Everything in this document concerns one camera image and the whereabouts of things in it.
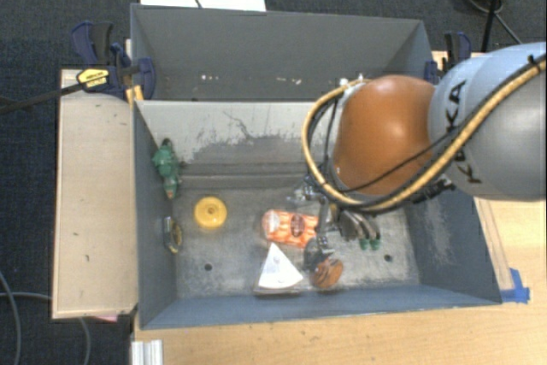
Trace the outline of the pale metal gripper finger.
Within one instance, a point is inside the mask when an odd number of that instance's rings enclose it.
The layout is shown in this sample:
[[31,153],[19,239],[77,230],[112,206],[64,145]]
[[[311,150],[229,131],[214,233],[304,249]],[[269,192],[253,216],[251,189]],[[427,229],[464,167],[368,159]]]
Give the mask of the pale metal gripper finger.
[[331,266],[334,249],[319,250],[315,256],[315,270],[325,270]]
[[327,238],[311,238],[304,248],[303,264],[314,266],[317,252],[324,249],[330,249]]

